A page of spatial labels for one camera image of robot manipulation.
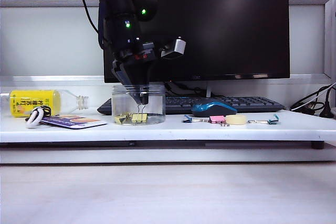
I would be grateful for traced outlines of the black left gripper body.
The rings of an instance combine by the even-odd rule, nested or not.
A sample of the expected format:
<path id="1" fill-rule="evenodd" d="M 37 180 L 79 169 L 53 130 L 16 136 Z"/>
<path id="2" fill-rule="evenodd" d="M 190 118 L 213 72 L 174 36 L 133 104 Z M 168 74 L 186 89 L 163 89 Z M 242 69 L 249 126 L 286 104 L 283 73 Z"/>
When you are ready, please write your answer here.
<path id="1" fill-rule="evenodd" d="M 152 41 L 146 41 L 140 48 L 124 49 L 114 53 L 113 62 L 119 64 L 143 64 L 156 61 L 155 45 Z"/>

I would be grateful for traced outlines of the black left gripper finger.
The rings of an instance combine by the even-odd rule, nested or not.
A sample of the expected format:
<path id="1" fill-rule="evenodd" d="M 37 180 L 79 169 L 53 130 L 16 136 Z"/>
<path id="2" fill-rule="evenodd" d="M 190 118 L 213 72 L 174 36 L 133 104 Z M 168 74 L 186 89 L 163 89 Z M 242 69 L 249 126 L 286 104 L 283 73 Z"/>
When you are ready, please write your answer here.
<path id="1" fill-rule="evenodd" d="M 133 64 L 124 64 L 124 63 L 119 64 L 117 62 L 113 62 L 111 71 L 125 88 L 127 88 L 128 90 L 132 89 L 133 94 L 135 94 L 134 88 L 130 85 L 131 82 L 130 82 L 129 75 L 128 75 L 129 67 L 131 65 Z"/>
<path id="2" fill-rule="evenodd" d="M 135 94 L 132 95 L 137 104 L 149 102 L 149 76 L 151 63 L 133 64 L 129 67 L 129 79 Z"/>

